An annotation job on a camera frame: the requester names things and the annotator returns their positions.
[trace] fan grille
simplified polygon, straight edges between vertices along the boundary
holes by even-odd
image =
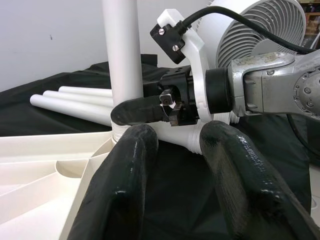
[[[250,8],[242,15],[290,43],[300,45],[304,37],[304,16],[300,9],[290,1],[265,1]],[[233,21],[220,42],[217,51],[217,66],[227,67],[233,59],[252,56],[256,46],[264,40],[266,40],[264,36],[242,23]],[[276,49],[278,52],[295,53],[278,44]]]

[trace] black cloth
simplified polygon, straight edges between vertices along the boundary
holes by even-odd
[[[143,55],[141,60],[144,81],[158,80],[168,70],[156,67],[155,56]],[[109,89],[109,65],[107,62],[98,63],[83,71],[60,73],[1,92],[0,136],[111,130],[104,125],[30,104],[33,94],[42,94],[46,90],[57,91],[60,86]],[[253,140],[310,212],[309,158],[287,119],[282,115],[243,117],[234,127]],[[156,166],[149,174],[146,187],[142,239],[230,239],[215,193],[212,173],[201,155],[178,145],[159,142]]]

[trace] black connector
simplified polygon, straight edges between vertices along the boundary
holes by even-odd
[[[183,27],[172,27],[169,24],[161,28],[157,24],[150,32],[151,37],[175,64],[181,63],[186,58],[181,52],[181,48],[185,45],[182,36],[186,32],[182,29]]]

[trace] black cable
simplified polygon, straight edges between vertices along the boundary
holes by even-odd
[[[206,8],[203,8],[195,13],[193,13],[192,15],[188,16],[185,20],[182,21],[181,24],[177,24],[177,29],[179,31],[179,33],[185,33],[188,30],[188,27],[195,22],[196,20],[204,17],[205,15],[208,14],[222,14],[225,16],[228,16],[244,25],[246,25],[247,27],[255,30],[257,33],[261,34],[262,36],[274,41],[275,43],[290,49],[292,51],[295,51],[299,54],[309,54],[315,51],[315,49],[310,49],[310,48],[306,48],[306,47],[302,47],[302,46],[298,46],[295,44],[292,44],[291,42],[288,42],[274,34],[272,34],[271,32],[269,32],[268,30],[264,29],[263,27],[253,23],[252,21],[250,21],[249,19],[246,19],[245,17],[237,14],[234,11],[231,11],[227,8],[221,7],[221,6],[209,6]]]
[[[292,131],[294,133],[294,135],[299,139],[299,141],[302,143],[302,145],[308,149],[311,153],[313,153],[315,156],[317,156],[318,158],[320,158],[320,151],[318,151],[317,149],[315,149],[314,147],[310,146],[305,140],[304,138],[301,136],[294,119],[292,118],[292,116],[290,114],[287,114],[286,117],[288,118],[290,127],[292,128]]]

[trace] white fan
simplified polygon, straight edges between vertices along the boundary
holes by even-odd
[[[303,41],[306,18],[297,0],[214,0],[208,6],[230,9],[295,45]],[[196,31],[205,43],[211,68],[259,54],[295,53],[221,14],[200,19]]]

